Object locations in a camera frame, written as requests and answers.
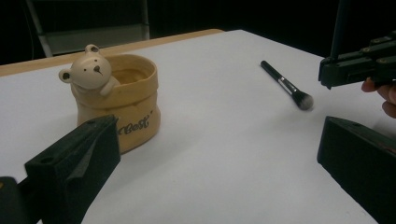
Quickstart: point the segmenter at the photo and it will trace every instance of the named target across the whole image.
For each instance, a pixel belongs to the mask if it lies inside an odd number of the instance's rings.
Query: white table surface
[[[159,132],[122,155],[83,223],[375,223],[317,162],[326,116],[387,136],[395,120],[361,83],[318,82],[322,58],[242,31],[140,49],[158,66]],[[301,111],[262,60],[314,97]],[[76,128],[77,107],[58,72],[0,78],[0,175]]]

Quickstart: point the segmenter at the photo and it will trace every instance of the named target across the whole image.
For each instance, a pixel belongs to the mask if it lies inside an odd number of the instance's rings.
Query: bear nose
[[[99,65],[96,65],[96,66],[93,68],[93,71],[102,74],[102,73],[100,72],[100,66],[99,66]]]

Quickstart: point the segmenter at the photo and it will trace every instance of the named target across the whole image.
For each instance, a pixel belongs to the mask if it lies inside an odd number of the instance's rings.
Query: bear face
[[[75,60],[70,68],[62,69],[59,72],[59,79],[65,83],[75,85],[80,92],[106,88],[111,88],[120,84],[111,76],[111,65],[108,60],[99,53],[99,48],[95,45],[88,45],[85,48],[85,55]]]

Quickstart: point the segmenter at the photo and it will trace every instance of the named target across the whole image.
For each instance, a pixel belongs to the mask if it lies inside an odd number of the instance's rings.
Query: dark background
[[[396,30],[394,0],[352,0],[340,52]],[[140,21],[139,1],[35,1],[46,32]],[[242,29],[321,57],[330,55],[338,1],[148,0],[150,38]],[[24,0],[0,1],[0,64],[44,58]]]

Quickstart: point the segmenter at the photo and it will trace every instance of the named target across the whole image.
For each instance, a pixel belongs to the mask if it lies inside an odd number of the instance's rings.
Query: pencil holder
[[[120,153],[139,147],[160,128],[161,113],[157,106],[159,85],[155,63],[141,56],[127,54],[102,57],[94,53],[92,57],[89,48],[95,47],[87,48],[83,57],[88,55],[88,59],[83,60],[84,63],[77,60],[70,69],[63,69],[59,73],[62,81],[71,83],[71,91],[78,107],[78,125],[89,119],[113,114],[118,118]],[[90,69],[94,71],[95,68],[100,74],[93,72],[90,77],[103,78],[107,76],[105,73],[110,73],[105,84],[102,81],[101,85],[89,89],[78,83],[79,79],[83,79],[78,76],[85,75]]]

